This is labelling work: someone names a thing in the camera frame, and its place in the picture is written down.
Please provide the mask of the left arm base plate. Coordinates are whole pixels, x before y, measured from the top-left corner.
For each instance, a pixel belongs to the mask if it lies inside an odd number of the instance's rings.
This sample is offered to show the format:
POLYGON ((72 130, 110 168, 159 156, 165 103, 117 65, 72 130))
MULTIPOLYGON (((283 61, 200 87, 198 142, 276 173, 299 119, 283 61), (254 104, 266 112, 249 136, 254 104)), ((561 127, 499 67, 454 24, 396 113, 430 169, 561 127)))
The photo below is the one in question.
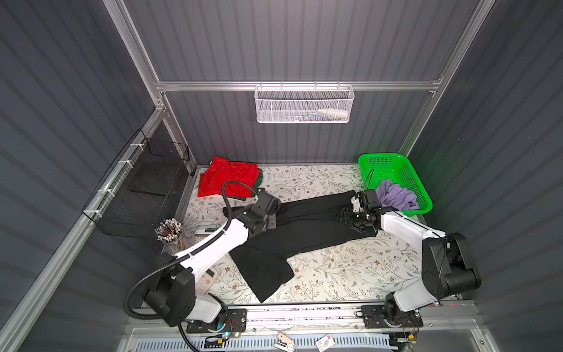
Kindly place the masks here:
POLYGON ((247 315, 247 309, 223 309, 211 323, 188 322, 186 332, 188 334, 242 333, 246 331, 247 315))

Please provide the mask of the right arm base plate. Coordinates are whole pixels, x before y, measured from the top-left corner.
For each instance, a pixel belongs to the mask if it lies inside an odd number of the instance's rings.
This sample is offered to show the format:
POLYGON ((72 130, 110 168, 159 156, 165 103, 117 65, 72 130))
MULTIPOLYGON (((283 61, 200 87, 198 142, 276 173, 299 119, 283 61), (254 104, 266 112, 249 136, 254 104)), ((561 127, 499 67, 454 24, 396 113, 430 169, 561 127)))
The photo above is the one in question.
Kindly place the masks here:
POLYGON ((367 329, 414 328, 417 331, 424 325, 417 311, 402 312, 384 305, 363 305, 355 312, 355 316, 362 319, 367 329))

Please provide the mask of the black t shirt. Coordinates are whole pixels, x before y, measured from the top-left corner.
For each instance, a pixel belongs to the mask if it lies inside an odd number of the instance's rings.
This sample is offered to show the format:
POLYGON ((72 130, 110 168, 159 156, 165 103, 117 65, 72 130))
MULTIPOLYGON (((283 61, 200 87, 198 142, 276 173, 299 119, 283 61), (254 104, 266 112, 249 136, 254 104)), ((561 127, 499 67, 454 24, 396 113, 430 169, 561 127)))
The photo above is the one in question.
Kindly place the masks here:
POLYGON ((329 194, 281 204, 277 227, 230 251, 247 285, 264 303, 294 277, 287 260, 295 255, 337 246, 376 235, 359 232, 338 220, 342 210, 353 208, 355 191, 329 194))

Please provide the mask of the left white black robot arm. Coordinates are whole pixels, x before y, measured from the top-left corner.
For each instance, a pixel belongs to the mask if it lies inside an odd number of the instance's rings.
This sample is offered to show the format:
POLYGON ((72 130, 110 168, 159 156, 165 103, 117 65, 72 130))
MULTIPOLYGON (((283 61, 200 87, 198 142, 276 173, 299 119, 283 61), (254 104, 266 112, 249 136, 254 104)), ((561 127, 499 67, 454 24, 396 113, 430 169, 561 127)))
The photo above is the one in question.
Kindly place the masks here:
POLYGON ((261 189, 257 201, 231 215, 207 239, 177 254, 167 268, 149 278, 145 302, 169 326, 183 321, 210 324, 224 311, 220 300, 197 293, 205 272, 231 250, 260 235, 275 223, 281 201, 261 189))

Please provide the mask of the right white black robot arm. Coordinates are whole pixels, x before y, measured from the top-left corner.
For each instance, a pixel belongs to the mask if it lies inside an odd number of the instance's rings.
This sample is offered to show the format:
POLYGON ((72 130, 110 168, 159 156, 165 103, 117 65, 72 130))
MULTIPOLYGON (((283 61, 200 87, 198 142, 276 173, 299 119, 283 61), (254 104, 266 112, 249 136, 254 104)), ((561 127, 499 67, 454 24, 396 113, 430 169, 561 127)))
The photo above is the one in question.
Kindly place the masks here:
POLYGON ((421 276, 390 293, 380 313, 390 327, 405 324, 417 311, 441 299, 476 290, 482 280, 469 242, 460 233, 445 233, 413 220, 394 207, 384 207, 373 189, 359 192, 343 208, 338 221, 360 233, 391 233, 420 254, 421 276))

